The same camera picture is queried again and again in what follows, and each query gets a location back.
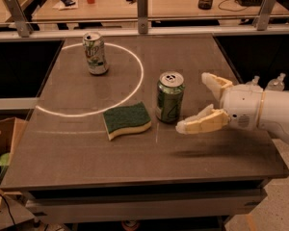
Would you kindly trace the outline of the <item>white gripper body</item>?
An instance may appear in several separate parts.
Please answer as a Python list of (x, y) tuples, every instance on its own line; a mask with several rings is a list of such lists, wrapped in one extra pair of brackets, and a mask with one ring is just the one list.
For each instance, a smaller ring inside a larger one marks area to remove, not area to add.
[(256, 128), (264, 90), (259, 86), (237, 85), (226, 89), (220, 101), (229, 116), (229, 126), (235, 129)]

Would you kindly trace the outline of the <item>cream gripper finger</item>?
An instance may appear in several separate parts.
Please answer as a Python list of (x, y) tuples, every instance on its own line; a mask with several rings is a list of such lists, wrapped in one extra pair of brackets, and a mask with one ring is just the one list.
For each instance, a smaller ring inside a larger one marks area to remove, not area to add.
[(214, 97), (220, 101), (225, 90), (232, 88), (233, 83), (230, 80), (224, 79), (209, 72), (201, 74), (202, 83), (211, 90)]
[(179, 121), (175, 129), (180, 134), (192, 135), (221, 130), (230, 121), (224, 109), (215, 109), (212, 104), (205, 107), (197, 115)]

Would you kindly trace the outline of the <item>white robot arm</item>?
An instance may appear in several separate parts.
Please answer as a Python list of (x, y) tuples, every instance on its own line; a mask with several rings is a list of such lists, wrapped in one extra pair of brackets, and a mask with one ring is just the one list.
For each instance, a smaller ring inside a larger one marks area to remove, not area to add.
[(180, 134), (199, 134), (221, 130), (262, 129), (289, 144), (289, 91), (284, 89), (286, 74), (280, 73), (265, 89), (258, 85), (259, 76), (246, 84), (234, 85), (230, 80), (204, 72), (202, 83), (220, 102), (220, 108), (208, 105), (197, 115), (177, 123)]

